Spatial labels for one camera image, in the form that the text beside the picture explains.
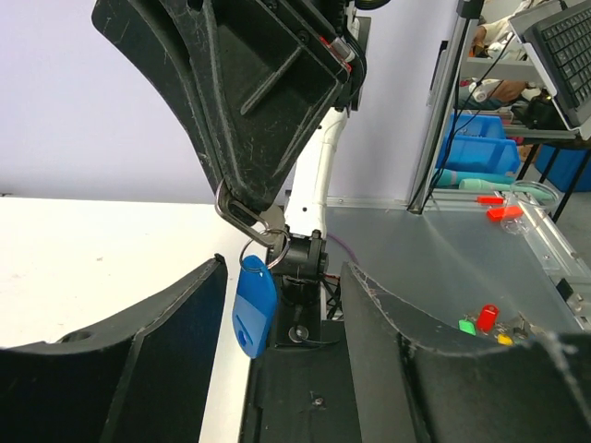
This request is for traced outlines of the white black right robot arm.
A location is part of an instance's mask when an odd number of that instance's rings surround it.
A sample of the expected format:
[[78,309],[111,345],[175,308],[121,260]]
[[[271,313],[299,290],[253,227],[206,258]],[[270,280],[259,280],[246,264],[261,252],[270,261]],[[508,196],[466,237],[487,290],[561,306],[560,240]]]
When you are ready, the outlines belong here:
[[98,1],[93,27],[186,131],[218,214],[268,248],[279,344],[322,345],[338,141],[368,73],[379,1]]

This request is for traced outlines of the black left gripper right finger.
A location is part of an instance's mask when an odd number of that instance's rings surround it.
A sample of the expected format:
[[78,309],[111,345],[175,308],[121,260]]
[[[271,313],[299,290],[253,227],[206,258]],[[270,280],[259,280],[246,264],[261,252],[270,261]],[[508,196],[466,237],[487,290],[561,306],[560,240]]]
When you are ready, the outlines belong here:
[[586,442],[590,338],[512,346],[449,326],[341,270],[344,326],[365,442]]

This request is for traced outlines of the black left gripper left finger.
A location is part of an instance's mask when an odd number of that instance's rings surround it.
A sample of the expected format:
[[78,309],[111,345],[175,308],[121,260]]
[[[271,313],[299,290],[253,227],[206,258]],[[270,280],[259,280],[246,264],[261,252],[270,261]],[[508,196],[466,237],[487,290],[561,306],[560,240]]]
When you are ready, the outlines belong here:
[[1,352],[5,442],[196,442],[226,294],[215,256],[56,343]]

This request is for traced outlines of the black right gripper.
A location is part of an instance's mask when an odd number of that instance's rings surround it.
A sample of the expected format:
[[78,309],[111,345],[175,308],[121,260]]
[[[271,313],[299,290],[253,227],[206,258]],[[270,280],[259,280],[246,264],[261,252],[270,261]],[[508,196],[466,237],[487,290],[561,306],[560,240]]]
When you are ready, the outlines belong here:
[[371,26],[358,12],[371,7],[371,1],[204,5],[217,157],[232,197],[250,210],[273,203],[341,91],[336,110],[358,110]]

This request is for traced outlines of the blue key tag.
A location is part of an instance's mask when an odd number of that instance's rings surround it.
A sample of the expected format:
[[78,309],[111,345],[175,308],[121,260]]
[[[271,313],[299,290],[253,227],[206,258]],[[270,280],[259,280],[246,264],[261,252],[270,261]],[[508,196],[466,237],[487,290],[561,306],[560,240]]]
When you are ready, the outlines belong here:
[[266,348],[276,306],[271,272],[259,257],[245,257],[237,280],[232,324],[238,345],[250,359]]

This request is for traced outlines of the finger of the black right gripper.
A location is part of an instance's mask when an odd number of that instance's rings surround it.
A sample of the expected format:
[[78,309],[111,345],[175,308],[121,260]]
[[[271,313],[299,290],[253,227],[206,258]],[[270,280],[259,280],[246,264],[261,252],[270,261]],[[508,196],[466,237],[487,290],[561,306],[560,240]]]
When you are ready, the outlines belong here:
[[97,1],[91,22],[163,98],[187,133],[211,189],[224,181],[234,198],[259,211],[231,185],[229,164],[207,122],[191,60],[199,12],[195,1]]

